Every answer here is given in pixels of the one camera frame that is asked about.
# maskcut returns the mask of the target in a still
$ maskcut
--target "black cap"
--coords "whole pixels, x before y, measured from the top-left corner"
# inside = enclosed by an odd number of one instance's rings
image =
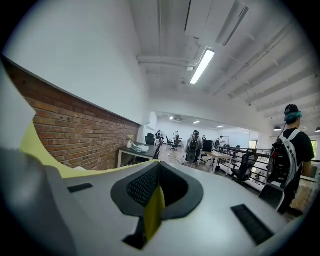
[[[290,104],[290,105],[286,106],[284,114],[288,115],[290,113],[297,113],[297,112],[299,112],[299,109],[298,109],[297,105],[294,105],[294,104],[291,105]]]

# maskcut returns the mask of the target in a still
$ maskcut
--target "window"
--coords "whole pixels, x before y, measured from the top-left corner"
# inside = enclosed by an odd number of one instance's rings
[[[317,153],[317,141],[316,140],[311,140],[312,148],[313,148],[313,153],[314,153],[314,159],[316,158],[316,153]]]
[[[256,149],[258,146],[257,140],[249,140],[249,149]]]

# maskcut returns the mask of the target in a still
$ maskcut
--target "white backpack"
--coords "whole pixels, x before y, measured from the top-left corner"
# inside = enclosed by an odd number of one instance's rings
[[[282,134],[273,144],[266,178],[267,184],[284,190],[296,179],[300,166],[297,165],[296,149],[291,141],[298,133],[300,130],[294,130],[288,139]]]

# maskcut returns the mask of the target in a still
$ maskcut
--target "yellow fabric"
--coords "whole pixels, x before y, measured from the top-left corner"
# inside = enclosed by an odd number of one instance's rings
[[[147,242],[161,225],[161,211],[165,208],[165,195],[160,185],[155,189],[150,201],[144,208],[143,222]]]
[[[60,172],[60,175],[63,179],[66,178],[75,178],[75,177],[82,177],[82,176],[91,176],[91,175],[99,175],[99,174],[106,174],[106,173],[111,173],[111,172],[116,172],[119,170],[127,169],[132,166],[124,166],[121,168],[117,169],[109,169],[109,170],[75,170],[70,167],[67,167],[63,165],[62,163],[59,163],[57,160],[55,160],[49,152],[46,150],[46,148],[43,146],[41,140],[39,139],[34,123],[31,122],[30,125],[28,126],[27,130],[25,131],[25,134],[23,136],[21,145],[20,145],[20,150],[26,154],[32,155],[39,159],[43,165],[46,166],[53,166],[57,168]],[[136,164],[135,166],[138,165],[143,165],[146,163],[139,163]]]

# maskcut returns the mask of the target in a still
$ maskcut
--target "brick wall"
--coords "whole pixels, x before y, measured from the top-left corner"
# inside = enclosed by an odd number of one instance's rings
[[[36,132],[57,161],[86,170],[116,168],[118,148],[126,145],[130,134],[134,141],[137,139],[138,124],[59,91],[3,62],[17,89],[36,111],[33,119]]]

